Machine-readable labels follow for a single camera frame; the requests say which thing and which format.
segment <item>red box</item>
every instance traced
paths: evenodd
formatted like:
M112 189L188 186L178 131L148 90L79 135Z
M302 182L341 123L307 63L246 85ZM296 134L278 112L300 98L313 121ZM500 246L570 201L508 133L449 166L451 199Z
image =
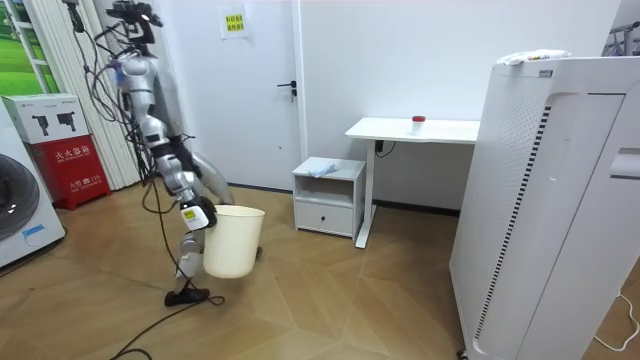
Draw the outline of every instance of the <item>red box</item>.
M55 206L75 210L79 204L111 194L91 135L29 147Z

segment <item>door handle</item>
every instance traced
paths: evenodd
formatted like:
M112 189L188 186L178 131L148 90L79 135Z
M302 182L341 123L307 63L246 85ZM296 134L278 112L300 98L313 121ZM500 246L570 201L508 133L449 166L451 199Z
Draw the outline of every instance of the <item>door handle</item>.
M288 84L280 84L280 85L278 85L278 87L284 87L284 86L291 86L292 89L295 89L298 86L298 83L295 80L293 80Z
M614 179L640 180L640 149L622 148L611 165Z

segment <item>desk leg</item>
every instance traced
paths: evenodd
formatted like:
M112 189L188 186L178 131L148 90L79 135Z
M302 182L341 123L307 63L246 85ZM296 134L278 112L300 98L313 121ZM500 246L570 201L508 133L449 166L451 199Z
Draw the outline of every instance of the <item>desk leg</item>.
M373 165L376 161L375 140L367 140L367 178L364 190L364 222L356 239L356 247L364 249L369 240L371 224L376 213L376 206L373 205Z

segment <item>air purifier vent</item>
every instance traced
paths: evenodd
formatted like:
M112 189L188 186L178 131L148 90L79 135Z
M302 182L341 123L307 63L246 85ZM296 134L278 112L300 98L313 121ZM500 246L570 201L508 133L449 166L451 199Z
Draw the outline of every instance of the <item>air purifier vent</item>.
M480 315L480 321L478 322L478 328L476 329L476 334L475 334L476 339L480 339L480 334L482 333L482 327L484 326L484 322L487 318L487 312L489 311L489 304L491 303L491 298L493 297L493 293L496 289L498 276L500 276L500 271L502 270L502 264L504 262L504 257L507 254L509 242L511 241L511 234L513 233L513 228L518 218L518 212L520 211L522 198L524 197L524 193L527 189L527 184L529 183L531 170L533 169L533 164L536 160L536 156L538 155L538 148L540 147L540 142L542 141L542 136L544 135L544 130L545 130L547 121L549 120L550 113L551 113L551 106L546 106L544 108L544 113L542 114L542 118L540 119L540 123L538 124L538 133L533 142L533 146L531 147L531 153L528 158L527 167L525 168L524 174L522 176L522 181L520 183L518 196L516 197L515 204L513 205L513 212L512 212L511 218L509 219L509 224L507 225L507 230L505 232L502 248L500 249L500 254L498 255L498 262L496 264L495 271L493 272L493 277L491 279L491 284L489 285L489 290L487 291L487 297L485 298L484 306L482 307L482 314Z

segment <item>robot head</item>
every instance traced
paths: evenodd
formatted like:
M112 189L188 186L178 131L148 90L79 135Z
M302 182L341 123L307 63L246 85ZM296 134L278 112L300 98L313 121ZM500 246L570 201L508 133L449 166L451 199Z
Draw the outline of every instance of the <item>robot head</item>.
M137 47L155 43L155 37L149 24L157 27L163 25L160 17L153 13L151 5L142 2L135 3L133 0L114 1L113 8L107 9L107 15L122 20L128 25L130 33L138 33L137 26L142 29L142 36L129 38L129 41Z

